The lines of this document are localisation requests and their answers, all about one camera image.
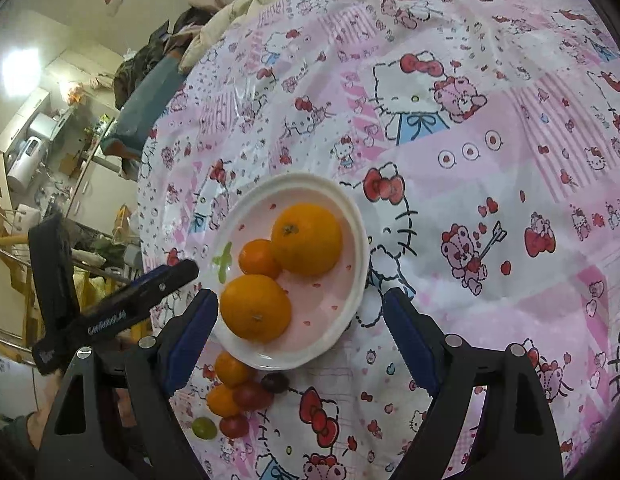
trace plate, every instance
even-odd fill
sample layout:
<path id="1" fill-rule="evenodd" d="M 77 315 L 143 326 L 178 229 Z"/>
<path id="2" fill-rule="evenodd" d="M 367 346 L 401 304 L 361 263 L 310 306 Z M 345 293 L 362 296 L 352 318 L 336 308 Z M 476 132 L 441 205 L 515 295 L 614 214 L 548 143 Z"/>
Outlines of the plate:
<path id="1" fill-rule="evenodd" d="M 310 173 L 288 173 L 262 182 L 244 195 L 217 231 L 201 283 L 219 297 L 223 288 L 242 275 L 239 253 L 255 238 L 270 238 L 272 226 L 286 208 L 311 202 L 326 207 L 343 232 L 343 252 L 336 266 L 317 278 L 285 270 L 277 283 L 288 293 L 292 320 L 279 338 L 253 343 L 232 333 L 218 317 L 214 334 L 238 360 L 260 370 L 290 370 L 330 349 L 346 330 L 363 298 L 369 245 L 361 213 L 341 188 Z"/>

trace light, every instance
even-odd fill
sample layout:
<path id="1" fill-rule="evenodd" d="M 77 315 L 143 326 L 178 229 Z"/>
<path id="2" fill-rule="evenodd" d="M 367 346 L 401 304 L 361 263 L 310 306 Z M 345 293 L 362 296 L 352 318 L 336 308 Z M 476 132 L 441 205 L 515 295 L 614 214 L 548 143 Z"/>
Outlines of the light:
<path id="1" fill-rule="evenodd" d="M 3 62 L 3 84 L 8 96 L 29 95 L 41 80 L 38 49 L 15 50 Z"/>

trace small orange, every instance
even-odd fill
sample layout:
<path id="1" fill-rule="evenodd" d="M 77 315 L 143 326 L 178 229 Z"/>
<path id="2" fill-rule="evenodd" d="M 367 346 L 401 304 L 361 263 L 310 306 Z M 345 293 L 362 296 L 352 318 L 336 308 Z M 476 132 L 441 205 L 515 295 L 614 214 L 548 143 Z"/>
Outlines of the small orange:
<path id="1" fill-rule="evenodd" d="M 219 384 L 210 390 L 207 394 L 207 407 L 218 416 L 234 416 L 241 412 L 232 399 L 232 390 L 225 384 Z"/>
<path id="2" fill-rule="evenodd" d="M 279 337 L 292 318 L 292 304 L 272 278 L 245 274 L 225 286 L 221 317 L 238 337 L 267 343 Z"/>
<path id="3" fill-rule="evenodd" d="M 335 216 L 324 207 L 295 204 L 272 228 L 272 252 L 285 270 L 303 276 L 328 272 L 341 257 L 343 236 Z"/>
<path id="4" fill-rule="evenodd" d="M 225 350 L 216 358 L 215 372 L 219 381 L 228 388 L 235 388 L 254 376 L 252 368 Z"/>
<path id="5" fill-rule="evenodd" d="M 262 238 L 246 243 L 239 254 L 239 267 L 244 274 L 263 274 L 273 280 L 281 274 L 281 265 L 272 256 L 270 240 Z"/>

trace tangerine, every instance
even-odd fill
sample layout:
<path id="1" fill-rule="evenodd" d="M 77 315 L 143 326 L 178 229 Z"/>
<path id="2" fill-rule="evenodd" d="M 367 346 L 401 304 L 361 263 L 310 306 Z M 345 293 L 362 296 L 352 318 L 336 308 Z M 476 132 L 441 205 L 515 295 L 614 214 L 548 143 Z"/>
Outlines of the tangerine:
<path id="1" fill-rule="evenodd" d="M 283 211 L 272 228 L 272 252 L 285 270 L 303 276 L 328 272 L 341 257 L 343 235 L 324 207 L 298 203 Z"/>
<path id="2" fill-rule="evenodd" d="M 283 270 L 272 256 L 271 241 L 262 238 L 243 246 L 239 254 L 239 267 L 244 274 L 263 274 L 273 280 L 277 279 Z"/>
<path id="3" fill-rule="evenodd" d="M 245 274 L 228 283 L 219 311 L 234 335 L 260 343 L 279 337 L 292 319 L 285 291 L 268 276 Z"/>
<path id="4" fill-rule="evenodd" d="M 252 368 L 225 350 L 216 358 L 215 372 L 219 381 L 229 388 L 235 388 L 239 384 L 243 384 L 254 375 Z"/>
<path id="5" fill-rule="evenodd" d="M 241 412 L 234 399 L 232 390 L 225 384 L 218 384 L 207 394 L 207 407 L 218 416 L 234 416 Z"/>

